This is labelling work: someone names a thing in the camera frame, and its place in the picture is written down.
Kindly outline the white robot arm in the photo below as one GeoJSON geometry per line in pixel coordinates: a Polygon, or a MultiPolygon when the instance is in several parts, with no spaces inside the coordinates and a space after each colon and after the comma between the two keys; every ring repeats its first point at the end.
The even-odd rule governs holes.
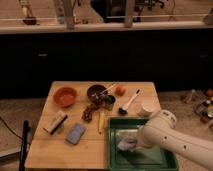
{"type": "Polygon", "coordinates": [[[155,112],[147,123],[138,129],[138,146],[151,148],[159,145],[213,170],[213,142],[176,131],[176,123],[177,118],[170,111],[155,112]]]}

